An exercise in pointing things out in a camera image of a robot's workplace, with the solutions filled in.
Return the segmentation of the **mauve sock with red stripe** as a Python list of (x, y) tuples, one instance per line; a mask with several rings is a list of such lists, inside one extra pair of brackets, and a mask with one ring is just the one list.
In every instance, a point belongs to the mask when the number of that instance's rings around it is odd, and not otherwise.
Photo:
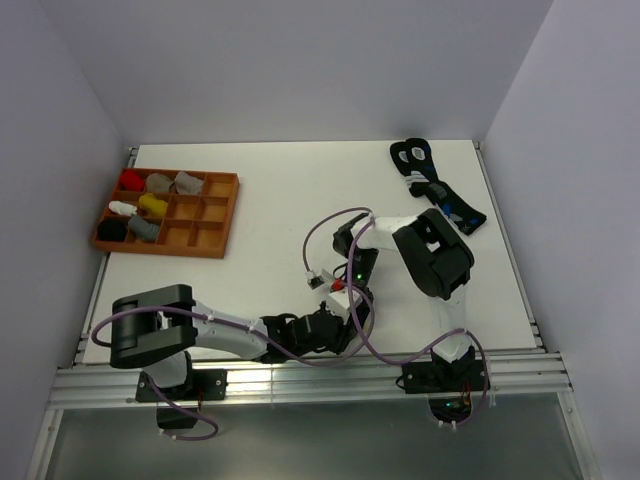
[(174, 178), (175, 191), (183, 195), (200, 195), (204, 180), (185, 171), (179, 171)]

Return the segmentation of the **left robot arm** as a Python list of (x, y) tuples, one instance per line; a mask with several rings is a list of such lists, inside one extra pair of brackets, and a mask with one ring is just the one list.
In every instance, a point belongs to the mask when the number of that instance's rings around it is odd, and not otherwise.
[(310, 314), (254, 320), (214, 312), (175, 284), (120, 298), (112, 304), (110, 366), (143, 370), (172, 399), (195, 386), (189, 350), (226, 352), (263, 364), (279, 364), (310, 353), (344, 353), (356, 336), (350, 314), (335, 314), (322, 302)]

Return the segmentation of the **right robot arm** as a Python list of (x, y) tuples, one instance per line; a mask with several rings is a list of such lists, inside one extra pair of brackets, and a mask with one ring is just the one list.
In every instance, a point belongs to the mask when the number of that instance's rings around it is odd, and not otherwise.
[(347, 259), (347, 311), (356, 327), (364, 319), (360, 306), (371, 308), (365, 290), (381, 250), (399, 254), (416, 287), (437, 312), (439, 339), (432, 357), (435, 383), (452, 390), (468, 374), (475, 348), (467, 330), (466, 286), (474, 256), (436, 209), (407, 217), (376, 217), (363, 213), (333, 234), (333, 249)]

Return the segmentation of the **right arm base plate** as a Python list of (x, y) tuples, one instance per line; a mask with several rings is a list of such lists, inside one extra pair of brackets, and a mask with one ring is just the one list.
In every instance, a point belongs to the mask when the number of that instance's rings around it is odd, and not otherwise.
[(486, 375), (480, 360), (464, 367), (447, 362), (411, 362), (401, 367), (396, 385), (407, 394), (482, 392)]

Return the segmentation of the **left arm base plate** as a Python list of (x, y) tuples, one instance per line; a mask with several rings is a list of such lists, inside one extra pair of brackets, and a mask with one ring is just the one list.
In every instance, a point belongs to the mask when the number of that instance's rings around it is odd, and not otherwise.
[[(181, 401), (221, 401), (225, 399), (227, 371), (224, 369), (194, 370), (187, 376), (184, 384), (169, 388), (160, 388), (160, 392), (174, 402)], [(137, 403), (155, 403), (159, 401), (151, 386), (150, 377), (141, 372), (135, 393)]]

